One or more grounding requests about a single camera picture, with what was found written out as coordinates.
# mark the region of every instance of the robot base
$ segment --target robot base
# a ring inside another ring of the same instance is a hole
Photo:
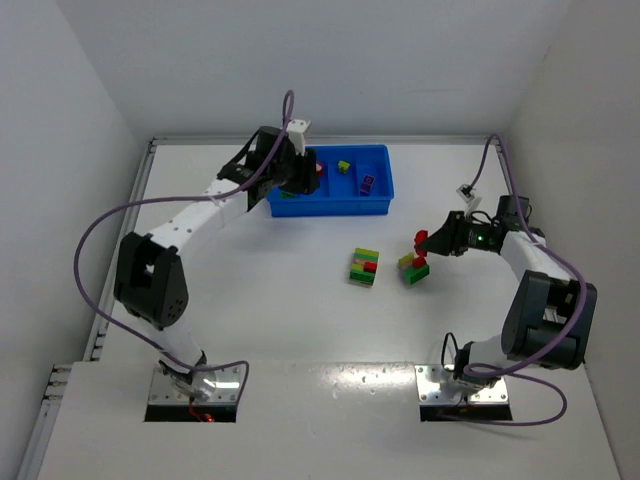
[[[422,422],[513,420],[503,378],[492,388],[474,392],[453,379],[453,365],[416,365],[415,369]]]
[[[238,369],[215,372],[207,382],[213,390],[207,400],[197,399],[192,410],[203,418],[211,416],[211,423],[235,423],[242,374]],[[153,378],[147,398],[145,422],[200,422],[203,421],[190,412],[189,393],[181,392],[161,367],[153,369]]]

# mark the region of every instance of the yellow lego brick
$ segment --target yellow lego brick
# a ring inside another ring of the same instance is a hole
[[[380,255],[380,252],[376,252],[375,250],[367,250],[366,248],[356,248],[356,253],[369,255],[370,257],[378,257]]]

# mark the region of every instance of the green lego brick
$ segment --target green lego brick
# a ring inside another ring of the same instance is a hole
[[[365,262],[378,263],[378,257],[372,257],[371,255],[365,255],[363,253],[354,253],[353,258],[364,260]]]
[[[408,267],[403,270],[402,275],[408,285],[413,285],[414,283],[419,282],[424,277],[429,275],[429,265],[427,264],[424,267],[418,269],[413,268],[413,266]]]
[[[354,272],[353,270],[349,274],[349,278],[351,280],[355,280],[356,282],[364,283],[366,285],[373,285],[373,281],[376,276],[373,273],[369,272]]]
[[[376,252],[375,250],[367,250],[366,248],[356,248],[356,253],[361,253],[362,255],[369,255],[370,257],[376,258],[380,256],[380,252]]]
[[[398,260],[398,268],[407,268],[413,262],[413,252],[407,253],[404,257]]]

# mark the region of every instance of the cable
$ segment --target cable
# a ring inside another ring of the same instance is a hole
[[[482,167],[484,166],[484,160],[486,158],[487,149],[489,148],[489,145],[491,144],[491,141],[494,138],[498,141],[498,145],[502,150],[502,155],[504,157],[504,163],[507,170],[507,180],[509,182],[509,185],[511,186],[511,192],[515,198],[519,198],[520,195],[518,191],[518,186],[516,185],[516,182],[514,179],[513,169],[511,167],[511,161],[509,159],[509,152],[507,151],[507,148],[502,140],[502,137],[497,133],[490,135],[489,138],[487,139],[487,143],[484,146],[484,154],[482,158],[483,161],[480,164],[481,168],[478,171],[478,175],[476,175],[475,180],[477,181],[477,178],[479,177],[480,173],[482,173]],[[587,284],[582,274],[578,271],[576,267],[571,265],[571,263],[569,263],[567,260],[562,258],[557,253],[555,253],[553,250],[538,243],[538,241],[535,239],[535,237],[531,233],[531,230],[529,230],[529,226],[527,225],[527,222],[525,221],[520,202],[515,202],[515,204],[516,204],[516,210],[518,211],[518,218],[520,219],[520,223],[522,225],[522,229],[529,237],[529,240],[531,240],[531,242],[534,243],[540,250],[542,250],[544,253],[546,253],[551,258],[553,258],[556,262],[558,262],[560,265],[562,265],[567,270],[569,270],[577,279],[578,284],[580,285],[580,288],[578,290],[578,300],[576,303],[575,310],[573,311],[573,315],[571,315],[569,320],[567,320],[567,323],[564,325],[562,330],[560,330],[560,333],[558,333],[558,335],[553,340],[551,340],[548,344],[546,344],[536,353],[531,355],[526,360],[522,360],[521,362],[516,363],[515,365],[512,365],[507,368],[502,368],[502,369],[496,368],[495,371],[489,371],[489,372],[486,372],[486,371],[479,372],[475,370],[475,368],[487,368],[486,364],[477,364],[477,363],[469,364],[466,367],[464,367],[464,373],[472,377],[492,378],[492,377],[501,377],[503,375],[510,375],[512,373],[517,372],[518,370],[522,370],[523,368],[528,367],[529,365],[537,362],[546,354],[548,354],[551,350],[556,348],[560,344],[560,342],[562,342],[562,340],[569,334],[569,332],[571,332],[573,327],[576,326],[576,323],[578,323],[578,319],[580,318],[580,315],[582,314],[582,310],[584,309],[584,305],[586,303]]]
[[[491,144],[491,140],[494,136],[495,134],[489,136],[487,143],[484,144],[484,152],[482,152],[482,160],[480,161],[480,166],[478,167],[478,173],[476,173],[475,178],[469,184],[469,190],[475,187],[476,183],[478,183],[478,180],[480,180],[480,175],[482,175],[482,170],[484,170],[484,164],[487,161],[487,153],[489,152],[489,145]]]
[[[483,217],[485,217],[488,222],[483,222],[482,220],[478,220],[475,215],[479,214],[482,215]],[[485,212],[484,210],[474,210],[473,212],[471,212],[470,214],[471,218],[483,225],[492,225],[494,221],[496,221],[495,218],[491,217],[491,215],[489,215],[487,212]]]
[[[442,368],[444,368],[444,355],[447,353],[447,344],[449,342],[449,338],[451,338],[451,340],[453,341],[453,348],[455,348],[456,355],[458,355],[458,352],[460,351],[460,349],[458,348],[458,341],[456,340],[456,336],[453,334],[453,332],[447,332],[447,334],[444,336],[444,342],[442,342],[442,351],[440,352],[440,365],[442,366]]]
[[[262,174],[262,172],[264,172],[264,170],[267,168],[269,163],[271,163],[271,161],[273,160],[273,157],[278,151],[278,148],[280,147],[280,144],[284,140],[284,137],[286,136],[286,126],[289,124],[289,121],[291,120],[291,115],[293,114],[294,101],[295,101],[295,95],[293,93],[293,90],[287,91],[287,93],[284,96],[284,100],[282,102],[282,111],[284,113],[284,118],[282,122],[283,127],[280,130],[280,133],[278,134],[278,137],[276,138],[275,143],[271,147],[271,150],[267,154],[266,158],[264,159],[264,161],[262,162],[258,170],[256,170],[255,173],[245,183],[238,186],[237,188],[234,188],[233,190],[230,190],[229,192],[221,193],[211,197],[209,196],[207,197],[205,196],[173,196],[173,197],[147,198],[143,200],[135,200],[133,202],[125,203],[123,205],[114,207],[111,210],[100,215],[97,219],[93,221],[91,225],[89,225],[89,228],[87,228],[87,230],[82,234],[82,237],[78,242],[78,246],[76,247],[76,251],[73,256],[73,276],[76,282],[76,286],[78,287],[78,291],[80,292],[80,295],[82,295],[82,298],[84,299],[84,301],[87,303],[87,305],[89,305],[89,307],[91,307],[91,309],[95,313],[100,315],[102,318],[104,318],[108,322],[113,323],[117,327],[122,328],[123,330],[129,332],[131,335],[134,335],[135,337],[139,338],[143,342],[148,343],[149,345],[151,345],[153,348],[158,350],[162,355],[164,355],[166,358],[171,360],[176,365],[179,365],[180,367],[190,370],[192,372],[214,372],[217,370],[223,370],[225,368],[232,368],[232,367],[237,367],[239,365],[243,365],[245,367],[245,375],[244,375],[244,381],[242,382],[242,385],[240,387],[240,391],[238,392],[238,400],[237,400],[238,403],[240,403],[240,398],[242,398],[242,394],[244,393],[244,388],[247,384],[247,380],[249,379],[249,362],[247,362],[246,360],[239,360],[237,362],[231,362],[231,363],[227,363],[224,365],[217,365],[217,366],[189,365],[181,361],[180,359],[174,357],[171,353],[165,351],[159,343],[153,341],[146,335],[138,332],[137,330],[129,327],[128,325],[125,325],[119,320],[116,320],[107,312],[102,310],[100,306],[91,299],[86,289],[84,288],[84,285],[82,284],[82,280],[80,278],[80,254],[82,253],[82,248],[84,247],[84,244],[87,242],[89,235],[91,235],[91,232],[93,232],[93,230],[100,223],[102,223],[104,220],[111,217],[112,215],[115,215],[116,213],[127,210],[131,207],[137,207],[141,205],[151,205],[155,203],[166,203],[166,202],[210,202],[211,200],[222,200],[224,198],[230,197],[231,195],[235,195],[236,193],[249,188],[251,185],[255,183],[258,177],[260,177],[260,175]]]
[[[483,368],[494,369],[494,370],[497,368],[497,367],[494,367],[493,365],[488,365],[486,363],[476,363],[475,365],[482,366]],[[562,390],[560,390],[558,386],[554,385],[551,382],[547,382],[546,380],[530,377],[529,375],[522,375],[521,373],[510,373],[509,376],[514,378],[519,378],[520,380],[528,380],[533,383],[544,385],[545,387],[548,387],[551,390],[555,391],[560,396],[560,399],[562,400],[562,408],[553,417],[545,418],[544,420],[535,420],[532,422],[500,422],[500,421],[493,421],[493,420],[474,420],[471,418],[456,417],[455,415],[441,415],[441,417],[446,418],[448,420],[456,420],[456,421],[466,422],[466,423],[477,423],[480,425],[499,425],[501,427],[537,427],[540,425],[547,425],[549,423],[553,423],[556,420],[559,420],[560,418],[562,418],[564,414],[567,413],[567,407],[568,407],[567,396],[564,394]]]

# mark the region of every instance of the stacked lego bricks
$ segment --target stacked lego bricks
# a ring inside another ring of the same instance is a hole
[[[353,254],[349,279],[363,285],[373,285],[376,271],[378,270],[379,256],[380,253],[374,250],[356,248],[356,252]]]

